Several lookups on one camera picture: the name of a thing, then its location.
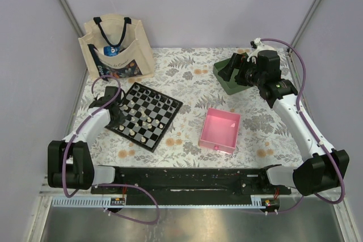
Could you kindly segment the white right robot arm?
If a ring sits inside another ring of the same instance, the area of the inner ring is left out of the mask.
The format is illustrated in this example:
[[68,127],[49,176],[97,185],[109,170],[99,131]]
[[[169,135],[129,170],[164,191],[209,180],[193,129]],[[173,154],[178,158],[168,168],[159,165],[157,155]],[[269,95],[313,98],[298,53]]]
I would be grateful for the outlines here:
[[340,187],[349,164],[345,150],[336,150],[321,135],[298,100],[293,83],[281,76],[280,56],[275,50],[257,50],[252,56],[233,53],[218,72],[228,82],[234,79],[240,86],[257,87],[260,96],[288,128],[301,154],[303,163],[297,167],[268,167],[267,175],[258,180],[259,190],[273,193],[279,185],[295,188],[303,196],[317,195]]

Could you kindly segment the black white chess board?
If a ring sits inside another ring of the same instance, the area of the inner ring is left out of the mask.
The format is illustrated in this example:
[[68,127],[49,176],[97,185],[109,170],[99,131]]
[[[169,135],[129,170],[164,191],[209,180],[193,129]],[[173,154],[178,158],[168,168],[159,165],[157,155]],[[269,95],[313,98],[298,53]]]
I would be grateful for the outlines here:
[[120,107],[125,121],[106,128],[154,152],[182,106],[179,100],[134,83]]

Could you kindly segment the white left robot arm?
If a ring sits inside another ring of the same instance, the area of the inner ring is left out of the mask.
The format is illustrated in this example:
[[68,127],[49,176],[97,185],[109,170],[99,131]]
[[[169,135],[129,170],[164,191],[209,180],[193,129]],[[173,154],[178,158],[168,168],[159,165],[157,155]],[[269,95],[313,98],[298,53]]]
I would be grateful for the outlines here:
[[120,110],[125,96],[118,87],[107,86],[104,96],[95,99],[87,117],[72,133],[48,145],[48,185],[51,188],[87,190],[103,184],[111,194],[120,192],[123,180],[115,167],[94,165],[90,147],[108,125],[119,125],[126,119]]

